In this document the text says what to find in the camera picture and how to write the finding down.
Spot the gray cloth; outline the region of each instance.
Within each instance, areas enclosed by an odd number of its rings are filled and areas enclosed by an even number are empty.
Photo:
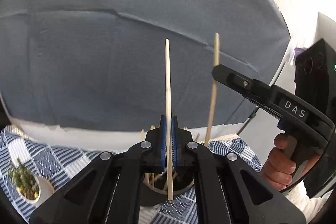
[[[290,39],[273,0],[0,0],[0,91],[13,117],[64,127],[139,131],[165,113],[207,124],[213,39],[220,62],[269,83]],[[218,87],[214,124],[254,106]]]

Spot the white sleeve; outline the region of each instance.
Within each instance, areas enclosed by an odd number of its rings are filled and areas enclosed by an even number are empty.
[[[307,223],[309,223],[325,204],[331,192],[329,191],[321,198],[309,198],[305,184],[302,181],[288,193],[286,198],[303,212]]]

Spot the white lettering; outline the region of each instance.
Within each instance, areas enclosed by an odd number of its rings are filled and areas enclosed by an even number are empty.
[[[292,109],[292,112],[294,111],[295,114],[296,114],[296,110],[297,110],[297,106],[295,106],[295,107]]]
[[[290,101],[287,101],[285,107],[286,107],[286,108],[289,108],[290,106],[291,106],[291,102],[290,102]]]

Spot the white plant pot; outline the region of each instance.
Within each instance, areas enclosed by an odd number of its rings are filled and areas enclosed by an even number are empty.
[[[30,203],[31,205],[38,207],[40,206],[42,203],[44,203],[48,198],[50,198],[54,193],[55,193],[55,189],[52,186],[52,184],[46,180],[43,177],[38,177],[34,175],[34,178],[37,182],[37,185],[39,186],[39,196],[37,197],[37,199],[27,199],[25,198],[19,190],[18,193],[20,195],[20,197],[27,203]]]

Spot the potted plant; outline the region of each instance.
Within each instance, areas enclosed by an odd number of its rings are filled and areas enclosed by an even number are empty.
[[[52,184],[43,177],[33,175],[30,170],[23,166],[20,159],[17,159],[18,167],[10,163],[7,174],[21,198],[35,207],[40,206],[55,193]]]

